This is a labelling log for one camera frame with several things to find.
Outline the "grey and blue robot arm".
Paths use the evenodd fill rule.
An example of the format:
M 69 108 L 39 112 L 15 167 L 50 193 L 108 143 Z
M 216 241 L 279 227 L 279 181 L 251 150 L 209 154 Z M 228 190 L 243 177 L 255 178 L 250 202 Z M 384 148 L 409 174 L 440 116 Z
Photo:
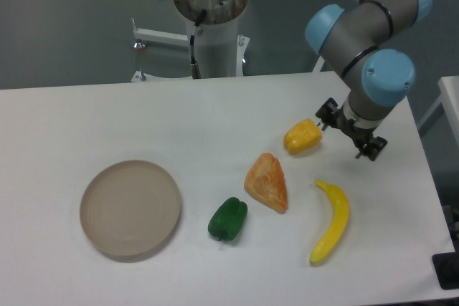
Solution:
M 237 21 L 248 0 L 173 0 L 186 22 L 185 45 L 194 79 L 237 74 Z M 358 0 L 346 11 L 330 4 L 307 23 L 313 51 L 344 81 L 342 105 L 327 100 L 316 115 L 325 128 L 352 139 L 359 155 L 375 160 L 387 142 L 374 131 L 415 82 L 415 66 L 404 53 L 382 49 L 393 35 L 425 18 L 432 0 Z

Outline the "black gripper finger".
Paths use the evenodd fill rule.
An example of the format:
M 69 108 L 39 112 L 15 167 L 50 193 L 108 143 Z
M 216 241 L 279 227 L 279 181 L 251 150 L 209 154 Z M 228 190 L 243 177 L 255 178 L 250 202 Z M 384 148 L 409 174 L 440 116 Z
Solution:
M 328 127 L 337 128 L 338 119 L 338 104 L 330 97 L 325 101 L 324 104 L 317 110 L 316 117 L 320 120 L 320 127 L 322 131 L 325 131 Z
M 387 140 L 382 137 L 374 137 L 370 135 L 364 140 L 355 140 L 354 145 L 358 148 L 359 152 L 356 154 L 356 159 L 366 157 L 371 161 L 375 161 L 379 153 L 388 144 Z

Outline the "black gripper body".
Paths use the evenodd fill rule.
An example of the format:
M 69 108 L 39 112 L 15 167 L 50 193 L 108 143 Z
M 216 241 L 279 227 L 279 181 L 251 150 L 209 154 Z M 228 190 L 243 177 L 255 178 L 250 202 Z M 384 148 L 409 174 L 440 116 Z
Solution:
M 343 103 L 337 119 L 338 129 L 349 136 L 356 145 L 385 145 L 384 138 L 373 135 L 381 123 L 382 120 L 368 120 L 358 115 L 349 101 Z

